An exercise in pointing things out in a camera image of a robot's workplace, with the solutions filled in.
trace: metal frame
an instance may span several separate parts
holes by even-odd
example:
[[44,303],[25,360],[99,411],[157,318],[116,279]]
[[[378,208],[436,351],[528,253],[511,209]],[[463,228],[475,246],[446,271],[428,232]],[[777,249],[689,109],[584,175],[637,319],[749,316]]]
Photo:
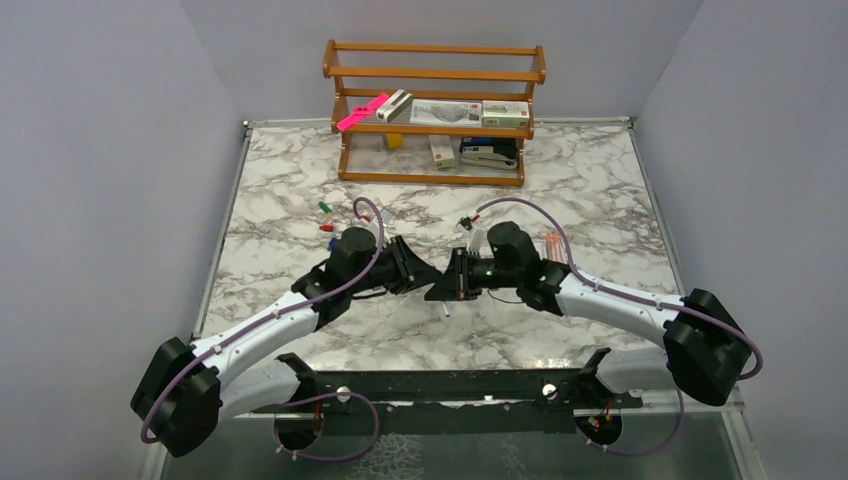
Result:
[[[671,235],[671,231],[665,218],[662,215],[662,209],[659,201],[657,200],[656,193],[651,184],[650,178],[648,176],[647,169],[645,167],[645,163],[643,161],[642,155],[639,151],[638,144],[636,142],[635,133],[633,130],[633,123],[629,117],[616,117],[616,118],[599,118],[599,119],[570,119],[570,118],[536,118],[536,121],[540,124],[554,123],[561,125],[572,125],[572,126],[624,126],[628,130],[628,134],[630,135],[630,140],[633,145],[634,152],[636,154],[636,159],[639,164],[640,171],[642,172],[643,180],[645,181],[645,185],[648,190],[648,196],[651,200],[651,205],[654,209],[654,213],[657,218],[657,223],[659,224],[660,233],[662,235],[663,241],[666,245],[666,250],[669,256],[672,273],[674,275],[675,283],[679,291],[685,291],[683,286],[683,281],[680,275],[680,260],[677,256],[677,251],[674,247],[674,240]],[[198,314],[198,319],[195,324],[193,336],[199,337],[202,334],[203,326],[205,323],[205,318],[207,314],[207,310],[209,307],[210,297],[212,294],[212,290],[214,288],[215,275],[218,270],[218,265],[221,259],[221,253],[223,251],[224,238],[226,236],[226,231],[229,227],[230,219],[232,216],[233,206],[235,204],[235,200],[237,197],[238,186],[241,180],[242,171],[244,169],[244,163],[246,161],[247,153],[249,150],[250,139],[253,133],[253,129],[255,128],[285,128],[285,127],[326,127],[330,122],[329,118],[321,118],[321,119],[306,119],[306,120],[259,120],[259,121],[246,121],[244,126],[246,128],[245,138],[242,144],[242,151],[238,159],[238,171],[236,173],[236,178],[233,182],[233,187],[230,192],[229,202],[227,204],[227,209],[225,211],[224,220],[222,222],[221,231],[219,232],[218,243],[216,244],[215,253],[213,257],[213,261],[210,264],[210,271],[207,277],[207,284],[203,294],[203,301],[200,305],[200,311]],[[673,413],[678,411],[677,406],[677,396],[673,392],[649,392],[642,396],[642,401],[644,402],[644,406],[641,409],[626,411],[627,415],[640,415],[640,414],[656,414],[656,413]],[[721,407],[710,407],[707,405],[703,405],[699,402],[695,402],[688,397],[686,397],[685,407],[687,413],[698,413],[698,412],[721,412],[722,418],[725,422],[725,426],[727,429],[728,441],[731,444],[732,450],[734,452],[734,456],[736,457],[736,462],[739,467],[739,471],[743,475],[744,478],[747,479],[765,479],[764,470],[762,468],[762,464],[760,462],[759,456],[757,454],[756,447],[754,446],[753,440],[751,438],[750,429],[748,428],[747,421],[743,415],[743,411],[745,409],[745,404],[742,400],[741,393],[738,387],[731,394],[731,400],[728,401],[727,404]],[[613,409],[614,413],[621,413],[621,410]],[[575,414],[586,414],[586,413],[595,413],[595,410],[574,410]],[[249,418],[290,418],[292,414],[247,414],[237,417],[239,419],[249,419]],[[165,459],[167,458],[167,450],[161,444],[154,444],[148,447],[147,455],[145,457],[145,461],[142,467],[141,474],[139,478],[144,480],[157,480],[162,476],[163,468],[165,465]]]
[[241,144],[241,153],[236,164],[236,176],[233,185],[230,187],[230,196],[227,199],[227,206],[224,210],[224,221],[221,222],[221,229],[218,230],[217,241],[215,242],[215,250],[212,254],[212,262],[210,263],[209,274],[206,276],[206,284],[203,287],[203,297],[200,303],[197,320],[194,322],[194,328],[191,331],[191,339],[200,338],[203,333],[203,325],[206,322],[206,312],[209,309],[209,301],[212,298],[212,289],[215,287],[215,275],[218,273],[218,266],[221,263],[221,254],[224,250],[224,241],[227,236],[227,229],[230,227],[230,218],[233,216],[233,206],[236,203],[238,196],[238,187],[241,183],[241,174],[244,171],[244,162],[247,159],[247,152],[250,150],[250,139],[253,136],[253,128],[250,127],[250,122],[244,122],[244,139]]

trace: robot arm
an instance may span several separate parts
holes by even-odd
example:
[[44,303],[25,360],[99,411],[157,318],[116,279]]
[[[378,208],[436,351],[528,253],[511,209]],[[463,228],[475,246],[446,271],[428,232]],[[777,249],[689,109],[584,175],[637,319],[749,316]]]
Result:
[[[263,311],[191,345],[178,338],[163,343],[130,406],[142,419],[155,410],[150,430],[172,455],[180,456],[200,445],[219,420],[288,401],[300,385],[297,372],[279,362],[250,367],[338,318],[359,292],[383,288],[386,293],[401,294],[433,283],[441,275],[398,236],[385,245],[359,281],[336,295],[326,295],[363,272],[375,251],[376,239],[369,230],[349,228],[327,261],[313,267],[293,284],[291,292]],[[280,314],[318,297],[323,300]],[[163,398],[175,380],[178,383]],[[157,401],[160,406],[154,409]]]
[[[350,228],[326,262],[313,267],[293,284],[291,292],[262,312],[192,345],[177,338],[163,343],[131,407],[142,419],[152,419],[150,430],[172,455],[184,455],[200,445],[220,420],[323,388],[315,385],[314,375],[310,378],[314,372],[308,366],[295,361],[299,359],[280,359],[250,368],[252,365],[338,318],[348,310],[356,293],[382,287],[385,293],[397,295],[429,284],[433,286],[425,300],[431,301],[474,300],[484,288],[515,288],[533,309],[600,320],[660,347],[630,352],[601,349],[579,373],[543,374],[576,375],[562,385],[577,390],[564,392],[561,397],[569,395],[598,404],[630,389],[677,386],[710,405],[726,401],[751,350],[726,331],[675,309],[697,310],[738,330],[710,293],[694,290],[687,297],[678,297],[603,282],[598,285],[598,279],[572,272],[568,265],[541,259],[530,236],[512,222],[494,226],[487,237],[494,258],[455,248],[444,274],[412,253],[401,237],[395,237],[382,249],[373,267],[362,274],[374,256],[375,237],[366,229]],[[581,275],[591,279],[594,286],[581,281]],[[347,290],[329,296],[356,278],[359,280]],[[610,294],[611,288],[633,298],[650,298],[653,306],[649,306],[651,302],[645,305],[644,301]],[[315,303],[295,307],[308,301]],[[544,408],[574,406],[563,404],[562,399],[551,403],[553,398],[548,394],[540,401]]]
[[[468,247],[454,248],[444,275],[424,298],[467,301],[477,298],[483,289],[515,288],[522,301],[535,310],[599,320],[664,349],[638,356],[621,353],[601,361],[597,375],[613,387],[611,392],[648,388],[640,383],[646,382],[676,385],[708,405],[727,401],[751,350],[726,329],[686,313],[700,312],[741,331],[711,293],[695,289],[686,297],[657,295],[599,282],[571,271],[568,265],[541,259],[530,236],[513,222],[495,225],[487,238],[493,258],[481,258]],[[629,362],[628,355],[634,362]],[[662,371],[663,365],[668,373]],[[673,383],[667,382],[669,373]]]

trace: pink marker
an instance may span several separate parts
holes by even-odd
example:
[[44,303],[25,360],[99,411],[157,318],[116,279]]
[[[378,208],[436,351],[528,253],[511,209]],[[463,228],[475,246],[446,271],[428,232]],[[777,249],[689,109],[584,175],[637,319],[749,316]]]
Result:
[[336,124],[336,128],[338,128],[339,131],[344,132],[345,130],[347,130],[351,126],[356,125],[356,123],[358,121],[362,120],[363,118],[367,117],[368,115],[373,115],[374,112],[376,112],[377,109],[380,108],[380,106],[382,106],[384,103],[386,103],[386,100],[388,100],[388,99],[389,99],[389,96],[385,92],[377,95],[377,97],[374,100],[371,100],[370,102],[368,102],[368,104],[365,105],[364,107],[354,108],[353,113],[348,115],[343,120],[340,120]]

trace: marble surface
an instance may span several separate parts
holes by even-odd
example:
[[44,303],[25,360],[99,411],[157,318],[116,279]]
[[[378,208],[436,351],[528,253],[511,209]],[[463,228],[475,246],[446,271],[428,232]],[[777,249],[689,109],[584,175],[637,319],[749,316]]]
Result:
[[[333,208],[339,228],[351,223],[351,201],[359,195],[379,197],[395,216],[387,235],[403,235],[440,269],[450,248],[464,244],[453,227],[458,218],[488,199],[517,195],[563,224],[583,270],[657,293],[676,291],[624,127],[539,126],[526,146],[522,189],[340,182],[340,144],[329,127],[254,130],[203,337],[258,312],[325,259],[331,235],[317,228],[323,216],[318,201]],[[516,221],[536,239],[550,230],[540,215],[517,204],[493,207],[482,220]],[[354,302],[335,322],[274,356],[295,352],[315,369],[568,367],[599,347],[648,345],[599,322],[535,312],[485,294],[450,304],[452,315],[445,318],[440,304],[424,302],[425,291]],[[509,291],[496,295],[515,300]]]

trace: white wall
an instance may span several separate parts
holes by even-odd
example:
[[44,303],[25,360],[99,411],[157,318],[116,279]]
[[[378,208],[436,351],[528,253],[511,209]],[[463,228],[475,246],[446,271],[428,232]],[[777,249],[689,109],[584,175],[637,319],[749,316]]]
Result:
[[138,475],[241,131],[176,0],[0,2],[0,476]]
[[636,115],[700,0],[181,0],[240,113],[329,117],[327,39],[545,47],[540,116]]
[[704,0],[636,123],[684,283],[765,354],[743,393],[772,479],[845,475],[845,112],[845,0]]

